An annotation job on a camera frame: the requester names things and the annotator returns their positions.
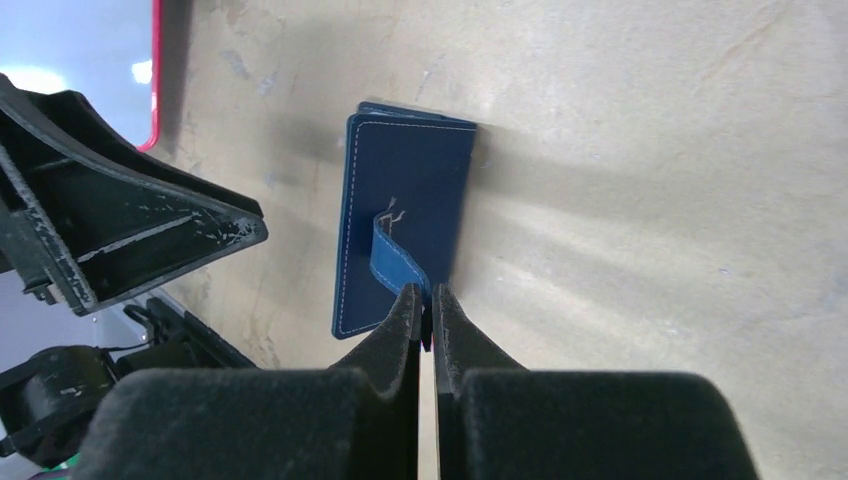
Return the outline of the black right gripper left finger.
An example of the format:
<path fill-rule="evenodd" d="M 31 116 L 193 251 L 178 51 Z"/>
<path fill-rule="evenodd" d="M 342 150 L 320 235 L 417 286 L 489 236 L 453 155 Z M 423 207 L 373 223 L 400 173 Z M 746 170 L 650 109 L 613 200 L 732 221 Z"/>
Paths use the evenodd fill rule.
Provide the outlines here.
<path fill-rule="evenodd" d="M 422 294 L 321 370 L 147 369 L 98 407 L 76 479 L 413 479 Z"/>

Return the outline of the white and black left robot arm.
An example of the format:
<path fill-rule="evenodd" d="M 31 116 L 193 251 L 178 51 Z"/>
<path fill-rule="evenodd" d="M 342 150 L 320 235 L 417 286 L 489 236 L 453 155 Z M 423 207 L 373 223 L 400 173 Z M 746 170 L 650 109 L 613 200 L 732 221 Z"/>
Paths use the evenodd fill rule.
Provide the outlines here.
<path fill-rule="evenodd" d="M 250 361 L 157 287 L 266 240 L 259 203 L 141 152 L 79 92 L 1 82 L 1 254 L 27 294 L 85 317 L 118 307 L 146 336 L 53 346 L 1 375 L 1 456 L 73 457 L 102 399 L 143 369 Z"/>

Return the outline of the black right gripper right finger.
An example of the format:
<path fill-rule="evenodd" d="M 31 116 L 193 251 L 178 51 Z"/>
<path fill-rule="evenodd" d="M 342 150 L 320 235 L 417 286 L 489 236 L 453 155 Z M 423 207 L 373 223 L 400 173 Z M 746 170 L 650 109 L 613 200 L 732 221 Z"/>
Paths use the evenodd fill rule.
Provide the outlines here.
<path fill-rule="evenodd" d="M 685 372 L 531 370 L 432 297 L 444 479 L 754 479 L 736 418 Z"/>

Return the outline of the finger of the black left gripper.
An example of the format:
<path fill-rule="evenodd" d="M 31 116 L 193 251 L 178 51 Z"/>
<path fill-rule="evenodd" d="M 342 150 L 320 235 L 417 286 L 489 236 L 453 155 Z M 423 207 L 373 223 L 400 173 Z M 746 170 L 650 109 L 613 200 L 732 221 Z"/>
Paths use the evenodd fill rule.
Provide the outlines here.
<path fill-rule="evenodd" d="M 139 151 L 80 93 L 1 82 L 1 261 L 86 316 L 266 240 L 259 203 Z"/>

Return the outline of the blue leather card holder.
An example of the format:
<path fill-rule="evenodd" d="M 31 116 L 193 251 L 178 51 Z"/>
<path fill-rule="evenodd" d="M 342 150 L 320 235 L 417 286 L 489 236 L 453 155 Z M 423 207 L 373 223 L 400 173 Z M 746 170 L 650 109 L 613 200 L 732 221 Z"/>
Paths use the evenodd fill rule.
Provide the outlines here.
<path fill-rule="evenodd" d="M 332 335 L 375 329 L 407 284 L 450 279 L 476 123 L 362 102 L 347 120 Z"/>

